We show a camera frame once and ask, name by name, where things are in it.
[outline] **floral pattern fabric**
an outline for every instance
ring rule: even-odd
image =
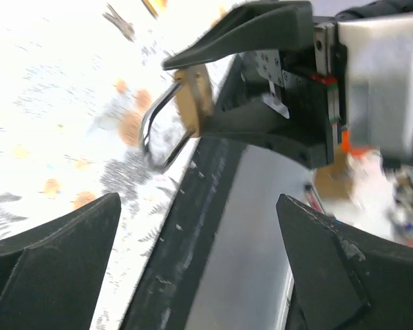
[[[160,64],[231,6],[171,0],[154,19],[141,1],[110,4],[133,24],[132,42],[103,18],[105,1],[0,1],[0,239],[118,192],[99,330],[119,327],[196,145],[163,175],[138,152],[140,119],[172,81]],[[215,94],[230,61],[208,65]],[[169,104],[153,128],[157,157],[182,134]]]

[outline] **orange part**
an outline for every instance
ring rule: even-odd
[[[159,14],[162,14],[167,9],[167,0],[142,0],[150,14],[157,18]]]
[[[364,153],[368,152],[371,150],[370,147],[352,147],[350,144],[350,132],[349,130],[344,131],[341,134],[341,150],[344,153],[349,153],[353,157],[361,157]]]

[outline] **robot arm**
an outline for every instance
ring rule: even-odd
[[[190,137],[209,136],[253,144],[318,168],[333,162],[341,131],[349,128],[353,144],[377,146],[386,157],[408,161],[413,156],[413,107],[405,106],[405,100],[411,71],[405,65],[400,72],[391,70],[398,74],[390,78],[392,88],[400,93],[390,92],[389,107],[381,102],[391,90],[383,88],[388,75],[364,73],[361,66],[370,45],[413,35],[413,14],[397,15],[406,12],[413,12],[413,0],[377,1],[335,17],[313,16],[308,1],[257,1],[234,8],[194,45],[163,63],[166,70],[176,69],[175,82],[142,121],[145,156],[155,169],[164,170]],[[257,92],[271,94],[287,108],[286,115],[260,98],[216,109],[204,65],[242,52],[255,52],[253,65],[242,73],[244,84],[262,86]],[[187,133],[163,164],[155,164],[150,126],[174,96]]]

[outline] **red marking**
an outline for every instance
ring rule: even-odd
[[[321,84],[325,84],[326,86],[330,86],[330,85],[338,83],[337,79],[332,76],[321,77],[317,74],[311,74],[310,79],[315,80]]]
[[[314,210],[323,213],[323,210],[321,209],[321,207],[319,206],[318,201],[315,199],[315,197],[313,196],[313,194],[307,192],[306,196],[308,198],[309,201],[309,205],[311,208],[313,208]]]

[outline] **brass padlock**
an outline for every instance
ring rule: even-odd
[[[179,69],[174,80],[182,86],[176,94],[176,104],[182,123],[193,138],[201,136],[205,119],[213,114],[211,82],[205,64]]]
[[[175,72],[174,83],[148,109],[142,118],[139,130],[140,148],[149,166],[156,171],[165,171],[177,158],[190,138],[202,135],[205,120],[213,114],[214,101],[205,64],[195,65]],[[161,164],[153,160],[150,149],[150,133],[154,118],[164,106],[176,97],[178,113],[186,129],[185,134]]]

